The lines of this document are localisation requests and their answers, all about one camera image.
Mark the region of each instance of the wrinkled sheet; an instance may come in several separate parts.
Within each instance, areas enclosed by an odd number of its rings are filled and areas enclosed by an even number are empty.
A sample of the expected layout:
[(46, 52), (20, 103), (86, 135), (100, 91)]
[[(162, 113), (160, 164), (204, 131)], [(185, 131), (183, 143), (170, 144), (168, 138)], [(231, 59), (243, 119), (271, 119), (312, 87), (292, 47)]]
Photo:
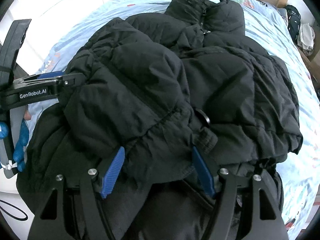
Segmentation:
[[(288, 231), (295, 239), (304, 225), (320, 183), (320, 110), (310, 74), (293, 44), (284, 20), (277, 9), (270, 4), (256, 0), (234, 0), (244, 10), (245, 35), (261, 44), (271, 55), (280, 57), (287, 65), (292, 83), (299, 98), (300, 129), (304, 136), (303, 146), (298, 155), (288, 154), (288, 159), (277, 166), (284, 187), (284, 222), (295, 218), (296, 222)], [(65, 70), (81, 46), (103, 25), (115, 17), (127, 17), (147, 12), (163, 13), (171, 0), (111, 0), (92, 12), (74, 26), (50, 50), (43, 66), (37, 73)], [(28, 122), (30, 134), (42, 111), (57, 100), (48, 100), (29, 105), (33, 118)]]

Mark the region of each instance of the hand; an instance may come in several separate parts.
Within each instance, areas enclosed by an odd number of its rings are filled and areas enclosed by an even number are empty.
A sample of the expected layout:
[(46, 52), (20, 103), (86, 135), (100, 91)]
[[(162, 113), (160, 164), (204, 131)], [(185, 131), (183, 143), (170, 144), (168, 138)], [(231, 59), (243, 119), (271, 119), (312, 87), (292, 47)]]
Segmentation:
[[(26, 167), (27, 155), (25, 154), (25, 149), (29, 141), (29, 129), (25, 120), (31, 120), (31, 114), (26, 110), (24, 114), (24, 120), (21, 123), (20, 135), (17, 141), (16, 147), (13, 152), (13, 160), (17, 162), (18, 171), (23, 171)], [(0, 139), (4, 139), (8, 136), (8, 126), (0, 122)]]

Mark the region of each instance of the black backpack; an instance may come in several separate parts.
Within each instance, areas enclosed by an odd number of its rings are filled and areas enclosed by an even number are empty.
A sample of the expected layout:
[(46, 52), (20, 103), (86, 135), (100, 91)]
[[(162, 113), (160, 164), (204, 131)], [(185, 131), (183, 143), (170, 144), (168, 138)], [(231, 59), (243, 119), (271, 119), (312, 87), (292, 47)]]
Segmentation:
[(299, 14), (297, 8), (292, 5), (287, 5), (285, 7), (288, 15), (288, 30), (290, 36), (294, 43), (297, 43), (297, 38), (299, 35), (299, 30), (301, 26), (301, 15)]

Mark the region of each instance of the silver bolt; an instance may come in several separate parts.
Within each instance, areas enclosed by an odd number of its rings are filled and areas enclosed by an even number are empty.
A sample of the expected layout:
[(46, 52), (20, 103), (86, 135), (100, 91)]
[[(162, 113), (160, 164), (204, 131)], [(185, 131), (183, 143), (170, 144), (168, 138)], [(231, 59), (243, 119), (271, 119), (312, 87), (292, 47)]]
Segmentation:
[(220, 169), (220, 173), (223, 175), (228, 175), (229, 171), (226, 168), (222, 168), (222, 169)]
[(62, 180), (63, 180), (62, 174), (58, 174), (58, 175), (56, 176), (56, 181), (62, 181)]
[(258, 174), (255, 174), (255, 175), (253, 176), (253, 179), (254, 179), (255, 181), (261, 181), (261, 176), (258, 175)]
[(88, 174), (89, 175), (96, 175), (97, 174), (97, 170), (96, 169), (90, 169), (90, 170), (88, 170)]

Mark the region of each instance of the white string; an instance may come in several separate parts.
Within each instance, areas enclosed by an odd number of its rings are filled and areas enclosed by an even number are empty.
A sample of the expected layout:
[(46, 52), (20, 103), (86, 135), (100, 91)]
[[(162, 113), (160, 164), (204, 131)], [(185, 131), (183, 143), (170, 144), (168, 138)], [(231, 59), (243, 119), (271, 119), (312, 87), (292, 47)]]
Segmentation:
[(1, 164), (2, 168), (6, 169), (8, 171), (11, 171), (12, 168), (16, 168), (18, 166), (18, 163), (12, 164), (12, 160), (9, 160), (9, 164), (7, 164), (7, 165), (3, 165), (1, 162), (0, 162), (0, 164)]

